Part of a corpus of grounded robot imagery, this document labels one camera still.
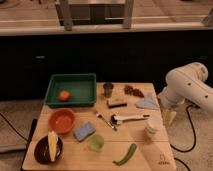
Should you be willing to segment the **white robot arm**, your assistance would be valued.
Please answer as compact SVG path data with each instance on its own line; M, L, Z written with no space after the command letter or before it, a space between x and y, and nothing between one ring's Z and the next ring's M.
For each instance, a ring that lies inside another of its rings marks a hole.
M165 126L169 126L176 117L174 107L183 104L185 100L213 114L213 88L205 84L207 78L208 70L199 62L172 69L167 73L166 86L158 94Z

